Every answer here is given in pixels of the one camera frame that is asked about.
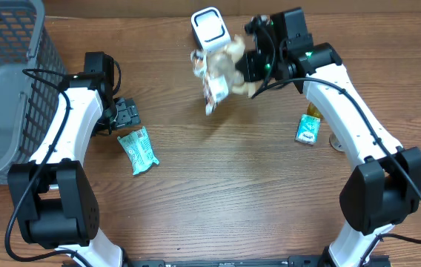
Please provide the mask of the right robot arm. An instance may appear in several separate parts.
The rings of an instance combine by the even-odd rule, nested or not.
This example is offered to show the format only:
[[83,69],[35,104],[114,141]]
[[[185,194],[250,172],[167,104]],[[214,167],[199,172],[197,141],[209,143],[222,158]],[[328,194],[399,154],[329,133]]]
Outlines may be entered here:
[[292,256],[292,266],[388,266],[373,257],[378,242],[417,211],[421,151],[404,148],[378,122],[329,43],[315,44],[300,8],[254,16],[245,32],[256,47],[236,63],[261,90],[294,84],[316,106],[342,145],[351,175],[339,195],[345,218],[339,236],[319,256]]

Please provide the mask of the yellow dish soap bottle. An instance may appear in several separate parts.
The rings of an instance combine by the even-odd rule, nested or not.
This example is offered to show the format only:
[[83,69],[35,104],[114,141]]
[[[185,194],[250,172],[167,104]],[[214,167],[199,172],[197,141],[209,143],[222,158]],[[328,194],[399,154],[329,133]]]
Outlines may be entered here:
[[323,115],[312,102],[308,105],[306,114],[309,116],[319,118],[319,119],[323,119]]

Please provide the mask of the green lid white jar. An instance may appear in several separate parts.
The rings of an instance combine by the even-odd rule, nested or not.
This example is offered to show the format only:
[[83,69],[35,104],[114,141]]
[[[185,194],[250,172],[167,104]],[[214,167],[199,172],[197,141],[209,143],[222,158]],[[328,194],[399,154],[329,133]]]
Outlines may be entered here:
[[337,150],[339,152],[343,152],[344,151],[344,148],[343,148],[341,142],[337,139],[337,136],[336,136],[335,133],[332,133],[329,136],[329,142],[330,142],[332,148],[334,148],[335,150]]

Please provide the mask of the teal Kleenex tissue pack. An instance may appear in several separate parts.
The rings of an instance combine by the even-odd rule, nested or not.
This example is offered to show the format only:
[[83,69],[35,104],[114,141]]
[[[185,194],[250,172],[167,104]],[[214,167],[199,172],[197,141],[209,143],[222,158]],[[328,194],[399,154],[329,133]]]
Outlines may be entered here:
[[299,121],[295,140],[297,142],[314,145],[317,141],[320,124],[320,118],[303,114]]

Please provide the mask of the teal snack packet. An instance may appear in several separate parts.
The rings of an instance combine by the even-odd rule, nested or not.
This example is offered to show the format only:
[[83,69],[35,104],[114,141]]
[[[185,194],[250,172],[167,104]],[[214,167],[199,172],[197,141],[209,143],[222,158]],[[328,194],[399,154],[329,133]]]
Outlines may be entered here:
[[129,133],[127,136],[117,137],[120,145],[127,154],[133,169],[133,175],[148,171],[152,165],[158,165],[146,127]]

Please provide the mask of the brown Pantene sachet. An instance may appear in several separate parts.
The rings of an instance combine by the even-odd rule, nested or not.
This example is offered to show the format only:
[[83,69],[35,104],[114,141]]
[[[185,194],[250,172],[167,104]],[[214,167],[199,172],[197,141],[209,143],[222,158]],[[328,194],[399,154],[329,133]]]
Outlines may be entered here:
[[244,38],[235,35],[233,41],[214,52],[193,50],[190,60],[193,73],[202,79],[205,98],[205,114],[211,115],[218,104],[230,94],[252,97],[256,93],[256,83],[246,82],[243,72],[235,64],[243,59],[245,52]]

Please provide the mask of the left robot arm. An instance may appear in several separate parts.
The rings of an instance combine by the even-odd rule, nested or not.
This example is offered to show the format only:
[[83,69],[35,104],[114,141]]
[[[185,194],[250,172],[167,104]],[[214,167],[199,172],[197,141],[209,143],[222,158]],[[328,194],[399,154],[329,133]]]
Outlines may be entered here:
[[130,266],[127,252],[100,229],[99,204],[84,172],[90,138],[100,131],[132,125],[132,100],[115,98],[121,85],[119,63],[104,52],[87,52],[84,70],[56,73],[25,68],[23,74],[58,93],[58,107],[44,140],[29,161],[7,174],[14,210],[4,248],[18,262],[56,255],[75,266]]

